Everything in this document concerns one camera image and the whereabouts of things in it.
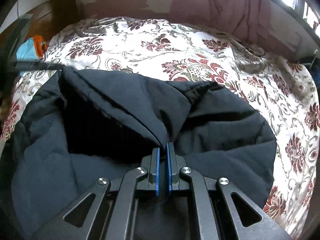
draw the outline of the floral bedspread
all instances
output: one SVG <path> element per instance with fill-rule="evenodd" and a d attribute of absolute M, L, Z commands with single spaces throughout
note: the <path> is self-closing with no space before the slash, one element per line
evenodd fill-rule
<path fill-rule="evenodd" d="M 303 65 L 223 34 L 166 20 L 88 19 L 52 38 L 45 61 L 77 69 L 118 70 L 160 80 L 216 81 L 260 111 L 277 139 L 274 184 L 263 210 L 296 239 L 316 181 L 320 109 Z M 26 72 L 16 86 L 1 140 L 55 71 Z"/>

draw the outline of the metal screw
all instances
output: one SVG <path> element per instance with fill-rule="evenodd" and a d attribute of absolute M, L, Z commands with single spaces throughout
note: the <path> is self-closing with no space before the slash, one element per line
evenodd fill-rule
<path fill-rule="evenodd" d="M 192 171 L 192 169 L 189 168 L 189 167 L 183 167 L 183 168 L 181 168 L 181 170 L 182 170 L 182 172 L 185 173 L 185 174 L 188 174 L 188 173 L 190 173 L 190 172 Z"/>
<path fill-rule="evenodd" d="M 98 184 L 99 185 L 106 185 L 108 183 L 108 179 L 107 178 L 99 178 L 98 179 Z"/>
<path fill-rule="evenodd" d="M 220 178 L 219 182 L 222 185 L 228 185 L 229 184 L 229 180 L 227 178 Z"/>
<path fill-rule="evenodd" d="M 143 173 L 145 173 L 147 170 L 146 170 L 146 168 L 144 168 L 144 167 L 138 167 L 138 168 L 137 168 L 137 171 L 138 171 L 139 173 L 143 174 Z"/>

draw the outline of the red floral pattern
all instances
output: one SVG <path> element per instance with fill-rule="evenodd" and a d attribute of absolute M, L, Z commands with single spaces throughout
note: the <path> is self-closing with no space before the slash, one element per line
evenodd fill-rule
<path fill-rule="evenodd" d="M 192 59 L 192 58 L 188 58 L 188 61 L 190 61 L 192 63 L 198 63 L 198 61 L 196 61 L 195 59 Z"/>
<path fill-rule="evenodd" d="M 320 127 L 320 109 L 316 103 L 310 106 L 304 122 L 310 130 L 318 131 L 318 127 Z"/>
<path fill-rule="evenodd" d="M 294 70 L 296 72 L 299 72 L 299 71 L 301 71 L 303 69 L 303 66 L 300 65 L 300 64 L 289 63 L 289 61 L 287 61 L 287 64 L 292 70 Z"/>
<path fill-rule="evenodd" d="M 316 178 L 314 178 L 313 181 L 309 182 L 308 192 L 307 192 L 306 197 L 304 198 L 304 200 L 302 202 L 303 206 L 308 206 L 308 208 L 309 208 L 310 201 L 311 201 L 311 196 L 312 196 L 315 184 L 316 184 Z"/>
<path fill-rule="evenodd" d="M 241 90 L 239 95 L 241 95 L 241 98 L 244 100 L 244 101 L 248 101 L 247 100 L 247 97 L 245 96 L 245 94 L 243 93 L 243 91 Z"/>
<path fill-rule="evenodd" d="M 228 76 L 228 72 L 225 70 L 222 70 L 221 66 L 216 63 L 211 63 L 210 67 L 217 73 L 217 74 L 211 75 L 211 80 L 220 84 L 224 84 L 226 82 L 225 76 Z"/>
<path fill-rule="evenodd" d="M 214 39 L 202 41 L 208 47 L 208 49 L 212 49 L 214 52 L 218 52 L 219 50 L 230 47 L 229 43 L 221 43 L 221 41 L 215 41 Z"/>
<path fill-rule="evenodd" d="M 182 72 L 184 69 L 187 68 L 183 60 L 174 60 L 172 62 L 166 62 L 162 64 L 162 67 L 165 68 L 163 72 L 169 73 L 169 80 L 172 80 L 174 75 Z"/>
<path fill-rule="evenodd" d="M 264 94 L 268 100 L 269 98 L 269 95 L 267 93 L 267 88 L 266 86 L 264 85 L 264 83 L 262 82 L 262 80 L 258 80 L 256 77 L 247 77 L 246 79 L 243 79 L 244 81 L 246 81 L 249 85 L 252 85 L 254 87 L 257 87 L 257 88 L 263 88 L 264 90 Z"/>
<path fill-rule="evenodd" d="M 134 29 L 138 30 L 140 27 L 142 27 L 145 24 L 157 24 L 158 22 L 156 20 L 148 19 L 148 20 L 136 20 L 136 21 L 128 21 L 127 25 L 130 28 L 130 31 L 133 31 Z"/>
<path fill-rule="evenodd" d="M 267 203 L 263 207 L 263 211 L 275 220 L 283 214 L 285 206 L 286 204 L 283 195 L 278 191 L 277 186 L 273 186 Z"/>
<path fill-rule="evenodd" d="M 233 85 L 233 84 L 229 84 L 229 90 L 231 91 L 231 92 L 237 92 L 237 89 L 235 88 L 235 86 Z"/>
<path fill-rule="evenodd" d="M 17 99 L 14 103 L 12 103 L 12 106 L 9 111 L 9 116 L 4 121 L 2 134 L 1 134 L 1 139 L 4 138 L 4 141 L 7 141 L 10 138 L 10 135 L 14 130 L 14 127 L 16 124 L 15 118 L 17 117 L 16 112 L 20 109 L 18 102 L 19 102 L 19 99 Z"/>
<path fill-rule="evenodd" d="M 111 65 L 111 68 L 113 70 L 118 70 L 121 67 L 121 65 L 119 63 L 113 62 Z"/>
<path fill-rule="evenodd" d="M 103 41 L 103 39 L 99 39 L 98 37 L 88 38 L 83 41 L 78 41 L 74 43 L 69 50 L 70 58 L 75 58 L 76 56 L 81 55 L 98 55 L 102 53 L 102 46 L 98 45 Z"/>
<path fill-rule="evenodd" d="M 310 153 L 310 159 L 311 160 L 316 160 L 317 158 L 318 158 L 318 154 L 319 154 L 319 152 L 317 152 L 317 151 L 312 151 L 311 153 Z"/>
<path fill-rule="evenodd" d="M 153 41 L 154 42 L 145 42 L 141 41 L 141 46 L 142 47 L 147 47 L 148 50 L 153 51 L 160 51 L 160 50 L 173 50 L 173 51 L 179 51 L 178 49 L 175 48 L 170 48 L 171 41 L 169 41 L 167 38 L 165 38 L 165 34 L 161 34 L 159 37 L 155 38 Z"/>
<path fill-rule="evenodd" d="M 201 59 L 201 60 L 200 60 L 200 63 L 207 65 L 208 60 L 207 60 L 207 59 Z"/>
<path fill-rule="evenodd" d="M 300 85 L 298 85 L 298 90 L 303 92 L 305 90 L 305 88 L 300 84 Z"/>
<path fill-rule="evenodd" d="M 289 97 L 291 91 L 288 88 L 287 84 L 284 82 L 283 78 L 279 77 L 277 74 L 272 75 L 272 77 L 275 83 L 277 84 L 278 88 L 282 91 L 282 93 L 286 95 L 286 97 Z"/>
<path fill-rule="evenodd" d="M 285 151 L 290 158 L 294 172 L 302 172 L 305 156 L 303 154 L 300 138 L 293 134 L 285 148 Z"/>
<path fill-rule="evenodd" d="M 173 81 L 184 82 L 184 81 L 188 81 L 188 79 L 186 79 L 184 77 L 177 77 Z"/>
<path fill-rule="evenodd" d="M 198 57 L 201 57 L 201 58 L 207 58 L 207 57 L 205 57 L 205 56 L 203 56 L 203 55 L 201 55 L 201 54 L 197 54 L 197 53 L 196 53 L 196 55 L 197 55 Z"/>

